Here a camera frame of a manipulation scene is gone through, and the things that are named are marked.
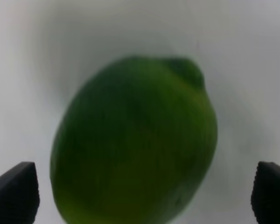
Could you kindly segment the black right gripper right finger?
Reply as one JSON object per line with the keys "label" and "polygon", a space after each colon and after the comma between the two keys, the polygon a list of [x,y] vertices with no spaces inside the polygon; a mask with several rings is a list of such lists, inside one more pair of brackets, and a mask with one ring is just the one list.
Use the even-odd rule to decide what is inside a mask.
{"label": "black right gripper right finger", "polygon": [[260,161],[251,194],[251,206],[258,224],[280,224],[280,166]]}

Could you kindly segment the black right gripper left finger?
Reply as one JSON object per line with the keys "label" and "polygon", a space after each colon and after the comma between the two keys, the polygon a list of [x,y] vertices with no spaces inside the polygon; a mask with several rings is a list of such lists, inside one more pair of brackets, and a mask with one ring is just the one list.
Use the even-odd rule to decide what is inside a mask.
{"label": "black right gripper left finger", "polygon": [[32,224],[39,205],[34,162],[20,162],[0,176],[0,224]]}

